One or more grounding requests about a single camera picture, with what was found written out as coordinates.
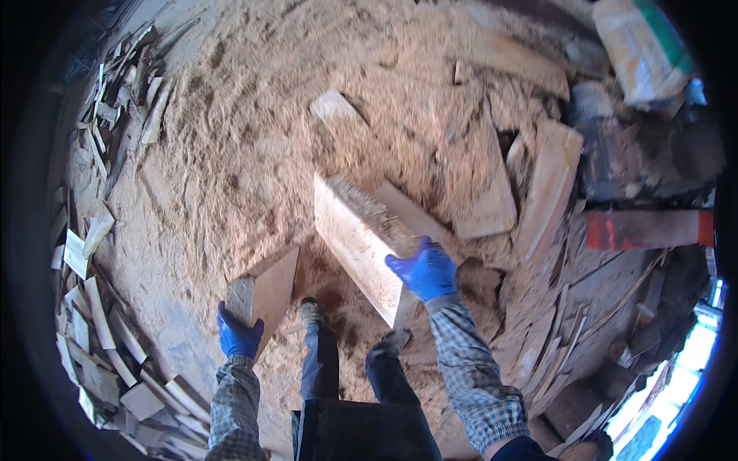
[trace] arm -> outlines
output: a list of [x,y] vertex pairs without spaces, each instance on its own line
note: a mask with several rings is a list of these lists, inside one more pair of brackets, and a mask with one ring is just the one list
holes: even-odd
[[259,380],[251,370],[253,360],[232,356],[218,369],[218,390],[210,404],[209,449],[206,460],[263,460],[259,446]]
[[421,237],[415,256],[390,255],[386,262],[425,303],[449,403],[472,445],[490,460],[507,442],[529,436],[523,396],[503,386],[500,368],[456,291],[456,266],[443,248]]
[[210,440],[205,457],[216,460],[266,461],[259,446],[259,380],[252,371],[254,357],[264,332],[264,322],[248,328],[218,304],[221,350],[228,361],[218,369],[218,389],[210,403]]

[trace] work boot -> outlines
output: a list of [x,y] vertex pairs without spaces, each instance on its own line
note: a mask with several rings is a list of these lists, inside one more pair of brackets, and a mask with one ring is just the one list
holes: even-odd
[[303,319],[305,328],[315,325],[323,320],[323,307],[315,298],[305,298],[300,301],[300,317]]
[[413,332],[407,328],[392,330],[384,335],[377,347],[396,351],[399,354],[410,343],[411,339],[413,339]]

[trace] leg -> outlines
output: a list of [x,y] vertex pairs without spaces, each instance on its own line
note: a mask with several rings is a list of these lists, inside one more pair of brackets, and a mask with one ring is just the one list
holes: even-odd
[[320,317],[320,306],[314,298],[305,298],[300,306],[307,329],[305,345],[308,355],[303,365],[300,395],[303,400],[338,398],[338,347],[336,336]]
[[410,341],[410,330],[393,331],[367,354],[367,378],[380,403],[420,406],[420,400],[407,382],[397,356]]

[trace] dark pants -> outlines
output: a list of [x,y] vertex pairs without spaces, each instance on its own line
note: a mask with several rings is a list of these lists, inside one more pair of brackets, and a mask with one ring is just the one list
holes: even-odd
[[[303,366],[300,394],[303,400],[338,399],[338,347],[336,335],[323,322],[311,325],[305,334],[308,355]],[[399,351],[379,342],[367,354],[367,378],[380,403],[404,403],[420,406],[413,388],[407,383]]]

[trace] hand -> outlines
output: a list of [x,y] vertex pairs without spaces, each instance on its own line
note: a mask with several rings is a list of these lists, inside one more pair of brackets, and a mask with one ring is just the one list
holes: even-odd
[[456,265],[440,243],[420,237],[418,252],[401,260],[388,254],[384,262],[423,302],[456,292]]
[[263,334],[264,321],[262,319],[257,320],[254,327],[249,328],[226,310],[225,301],[218,303],[218,335],[221,340],[221,350],[226,357],[246,356],[253,360],[259,350]]

